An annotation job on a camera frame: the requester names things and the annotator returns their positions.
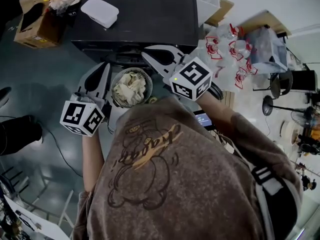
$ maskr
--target brown t-shirt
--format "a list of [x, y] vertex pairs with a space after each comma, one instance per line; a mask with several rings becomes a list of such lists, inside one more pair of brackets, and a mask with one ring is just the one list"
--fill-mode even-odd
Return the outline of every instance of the brown t-shirt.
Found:
[[[287, 156], [240, 114], [231, 121], [242, 155], [302, 193]], [[247, 164], [173, 97], [118, 120], [95, 189], [80, 194], [78, 209], [74, 240], [265, 239]]]

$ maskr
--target gray floor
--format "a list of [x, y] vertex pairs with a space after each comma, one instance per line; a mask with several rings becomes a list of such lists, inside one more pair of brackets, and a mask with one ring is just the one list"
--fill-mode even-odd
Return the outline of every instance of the gray floor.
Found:
[[[34, 115], [56, 137], [68, 163], [82, 174], [81, 136], [72, 134], [59, 124], [66, 100], [77, 89], [81, 76], [95, 63], [76, 49], [68, 39], [57, 48], [31, 49], [13, 42], [16, 29], [8, 31], [19, 23], [19, 18], [8, 23], [0, 41], [0, 89], [12, 87], [8, 103], [0, 108], [0, 116], [20, 117]], [[103, 144], [108, 148], [112, 137], [103, 130]], [[54, 139], [44, 130], [41, 146], [27, 146], [16, 154], [0, 157], [2, 168], [14, 166], [8, 176], [23, 171], [20, 180], [30, 177], [29, 187], [22, 193], [28, 202], [48, 185], [47, 190], [36, 203], [46, 211], [60, 214], [70, 190], [75, 194], [68, 209], [75, 221], [78, 194], [83, 189], [82, 178], [77, 176], [64, 162]]]

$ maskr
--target floor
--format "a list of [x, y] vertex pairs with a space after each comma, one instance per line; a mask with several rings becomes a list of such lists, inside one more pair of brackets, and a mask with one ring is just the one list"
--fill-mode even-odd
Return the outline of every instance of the floor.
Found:
[[[65, 101], [76, 90], [81, 76], [95, 63], [71, 44], [68, 38], [70, 29], [64, 35], [62, 45], [57, 48], [33, 50], [13, 42], [15, 29], [9, 29], [15, 28], [19, 20], [15, 19], [7, 24], [7, 31], [0, 41], [0, 89], [12, 87], [8, 103], [0, 108], [0, 116], [36, 116], [55, 135], [67, 162], [82, 174], [81, 137], [67, 131], [59, 124], [59, 120]], [[280, 138], [282, 122], [290, 119], [290, 112], [274, 110], [269, 117], [265, 117], [262, 113], [262, 101], [269, 93], [252, 91], [252, 87], [267, 86], [268, 80], [264, 75], [246, 79], [244, 90], [235, 96], [234, 110], [242, 113], [271, 140], [282, 145], [289, 158], [295, 161], [295, 148]], [[305, 108], [305, 102], [305, 95], [299, 92], [290, 92], [274, 101], [275, 105], [293, 108]], [[113, 136], [105, 124], [99, 128], [99, 133], [103, 155], [106, 157]], [[44, 130], [43, 140], [39, 147], [30, 145], [16, 154], [2, 156], [0, 172], [14, 166], [14, 171], [10, 173], [23, 171], [20, 180], [25, 176], [30, 177], [29, 187], [21, 194], [30, 203], [47, 185], [36, 205], [57, 215], [62, 212], [70, 190], [74, 190], [67, 210], [74, 222], [78, 194], [83, 190], [82, 178], [64, 162], [47, 130]], [[67, 235], [71, 232], [67, 223], [62, 228]]]

